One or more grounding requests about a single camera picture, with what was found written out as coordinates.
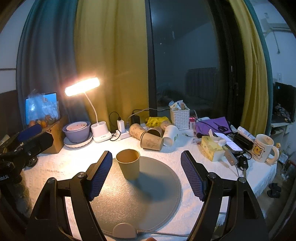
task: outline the white lamp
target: white lamp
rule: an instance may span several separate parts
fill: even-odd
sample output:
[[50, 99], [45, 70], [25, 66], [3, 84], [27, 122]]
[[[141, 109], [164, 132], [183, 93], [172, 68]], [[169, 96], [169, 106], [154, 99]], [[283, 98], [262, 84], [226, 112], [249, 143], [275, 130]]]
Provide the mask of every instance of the white lamp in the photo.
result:
[[[73, 96], [77, 94], [85, 94], [92, 108], [94, 109], [94, 113], [96, 114], [96, 110], [87, 96], [86, 92], [92, 90], [96, 87], [100, 86], [100, 81], [98, 78], [91, 78], [87, 80], [82, 80], [74, 85], [71, 85], [65, 89], [65, 93], [67, 96]], [[96, 123], [91, 125], [91, 131], [93, 133], [93, 139], [95, 142], [102, 142], [105, 140], [109, 140], [112, 137], [112, 134], [109, 132], [106, 122], [101, 121], [98, 122], [98, 115], [96, 114]]]

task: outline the yellow tissue pack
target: yellow tissue pack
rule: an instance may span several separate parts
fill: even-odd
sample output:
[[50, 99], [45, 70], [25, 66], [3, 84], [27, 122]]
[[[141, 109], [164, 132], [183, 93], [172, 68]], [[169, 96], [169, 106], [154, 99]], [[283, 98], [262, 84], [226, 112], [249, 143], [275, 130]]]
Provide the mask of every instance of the yellow tissue pack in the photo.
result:
[[169, 119], [166, 116], [163, 117], [149, 117], [145, 120], [146, 126], [148, 127], [156, 127], [160, 126], [163, 121], [168, 121]]
[[224, 150], [210, 136], [203, 136], [202, 143], [200, 144], [200, 151], [204, 157], [210, 161], [219, 161], [223, 155]]

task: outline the basket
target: basket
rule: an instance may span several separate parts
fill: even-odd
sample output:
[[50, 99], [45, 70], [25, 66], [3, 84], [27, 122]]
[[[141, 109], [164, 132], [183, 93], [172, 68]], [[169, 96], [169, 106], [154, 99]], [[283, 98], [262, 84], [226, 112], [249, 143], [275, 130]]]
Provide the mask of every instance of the basket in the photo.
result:
[[172, 123], [179, 129], [179, 130], [187, 130], [189, 129], [189, 109], [186, 110], [177, 110], [172, 111], [170, 110], [170, 118]]

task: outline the black slipper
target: black slipper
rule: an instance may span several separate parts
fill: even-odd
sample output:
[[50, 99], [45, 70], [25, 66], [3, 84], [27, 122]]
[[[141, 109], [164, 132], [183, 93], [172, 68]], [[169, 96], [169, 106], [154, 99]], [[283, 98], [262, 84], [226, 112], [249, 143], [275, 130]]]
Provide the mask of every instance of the black slipper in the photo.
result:
[[274, 190], [276, 190], [276, 191], [278, 191], [278, 192], [281, 191], [281, 187], [279, 187], [279, 186], [277, 185], [277, 183], [271, 183], [271, 184], [268, 185], [268, 187], [269, 187], [270, 189], [274, 189]]
[[267, 191], [267, 195], [271, 198], [279, 198], [281, 196], [281, 193], [274, 189], [271, 189]]

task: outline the round gray placemat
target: round gray placemat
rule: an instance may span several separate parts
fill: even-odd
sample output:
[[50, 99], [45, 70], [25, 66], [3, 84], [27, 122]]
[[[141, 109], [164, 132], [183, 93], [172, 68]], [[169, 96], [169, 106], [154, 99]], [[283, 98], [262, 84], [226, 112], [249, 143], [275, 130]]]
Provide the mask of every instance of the round gray placemat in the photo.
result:
[[101, 229], [112, 234], [119, 223], [154, 231], [175, 214], [180, 200], [176, 173], [158, 160], [141, 156], [140, 175], [135, 181], [126, 180], [113, 159], [100, 195], [90, 204]]

